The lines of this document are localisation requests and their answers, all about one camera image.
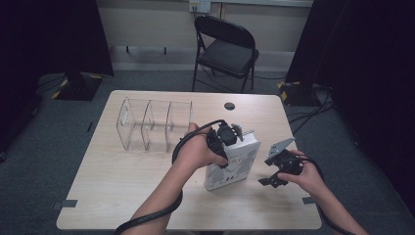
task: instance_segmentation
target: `wooden table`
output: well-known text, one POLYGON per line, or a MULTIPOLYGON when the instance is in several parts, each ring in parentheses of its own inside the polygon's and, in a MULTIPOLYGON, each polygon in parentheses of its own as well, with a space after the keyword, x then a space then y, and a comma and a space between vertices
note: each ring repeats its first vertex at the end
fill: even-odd
POLYGON ((192 102, 192 121, 203 125, 216 119, 254 129, 261 147, 247 179, 207 191, 201 168, 183 188, 181 206, 167 229, 183 230, 281 230, 318 229, 321 220, 309 195, 289 183, 274 189, 260 178, 277 171, 264 163, 269 147, 292 136, 281 100, 273 95, 114 91, 102 113, 91 143, 70 188, 67 200, 74 208, 62 208, 57 226, 70 230, 114 230, 129 220, 153 192, 171 166, 171 154, 125 151, 115 123, 125 97, 140 100, 192 102), (236 108, 228 111, 224 104, 236 108))

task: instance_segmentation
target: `black curtain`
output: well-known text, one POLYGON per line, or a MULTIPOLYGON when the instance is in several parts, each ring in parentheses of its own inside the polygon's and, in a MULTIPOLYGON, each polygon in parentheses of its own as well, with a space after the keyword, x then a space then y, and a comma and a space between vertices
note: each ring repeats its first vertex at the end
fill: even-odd
POLYGON ((95 0, 5 1, 0 6, 0 147, 43 74, 114 75, 95 0))
POLYGON ((290 71, 300 74, 301 82, 312 80, 334 89, 336 106, 359 146, 415 214, 410 184, 415 178, 415 3, 343 1, 340 11, 333 9, 333 16, 338 16, 325 23, 333 28, 323 37, 324 46, 311 49, 314 29, 318 34, 321 27, 312 16, 330 15, 313 12, 314 6, 325 5, 324 11, 331 11, 335 1, 330 2, 314 0, 290 71))

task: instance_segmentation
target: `chair backrest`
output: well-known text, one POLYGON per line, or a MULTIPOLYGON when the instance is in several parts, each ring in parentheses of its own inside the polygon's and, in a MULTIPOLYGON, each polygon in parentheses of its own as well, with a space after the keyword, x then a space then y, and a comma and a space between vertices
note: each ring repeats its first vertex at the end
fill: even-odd
POLYGON ((255 48, 254 37, 242 26, 211 16, 199 16, 195 19, 198 34, 236 44, 246 48, 255 48))

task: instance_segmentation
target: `black folding chair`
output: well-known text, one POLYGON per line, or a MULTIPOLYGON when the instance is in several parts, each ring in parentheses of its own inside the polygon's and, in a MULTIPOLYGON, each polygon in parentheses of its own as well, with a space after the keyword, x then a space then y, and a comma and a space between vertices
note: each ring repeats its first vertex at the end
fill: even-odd
POLYGON ((195 91, 195 83, 199 65, 220 71, 227 75, 243 79, 240 93, 244 93, 251 72, 251 89, 254 89, 254 64, 259 52, 255 49, 253 36, 242 26, 229 23, 225 20, 211 16, 200 16, 195 19, 195 28, 198 40, 195 71, 193 74, 192 91, 195 91), (214 41, 206 47, 202 38, 207 35, 214 41))

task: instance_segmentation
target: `wall outlet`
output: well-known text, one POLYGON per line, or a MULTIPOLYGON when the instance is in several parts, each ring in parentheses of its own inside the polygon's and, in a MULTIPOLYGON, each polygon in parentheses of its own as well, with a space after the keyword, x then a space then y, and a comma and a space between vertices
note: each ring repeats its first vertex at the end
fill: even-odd
POLYGON ((189 12, 210 13, 210 1, 189 1, 189 12))
POLYGON ((199 12, 201 1, 189 1, 189 12, 199 12))

